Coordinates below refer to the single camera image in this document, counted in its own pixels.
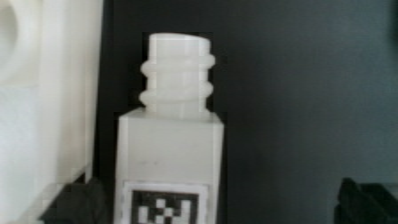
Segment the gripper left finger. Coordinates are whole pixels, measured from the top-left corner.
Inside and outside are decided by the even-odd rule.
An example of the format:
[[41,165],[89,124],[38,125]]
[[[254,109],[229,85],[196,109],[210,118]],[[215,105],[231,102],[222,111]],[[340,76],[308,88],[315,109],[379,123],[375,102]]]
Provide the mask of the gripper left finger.
[[102,181],[64,186],[39,220],[45,224],[110,224]]

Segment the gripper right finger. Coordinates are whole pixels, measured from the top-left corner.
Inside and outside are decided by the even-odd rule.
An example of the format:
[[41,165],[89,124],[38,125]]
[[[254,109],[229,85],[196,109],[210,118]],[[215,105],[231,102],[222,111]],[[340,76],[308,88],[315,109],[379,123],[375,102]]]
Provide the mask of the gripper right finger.
[[379,183],[343,179],[334,224],[398,224],[398,198]]

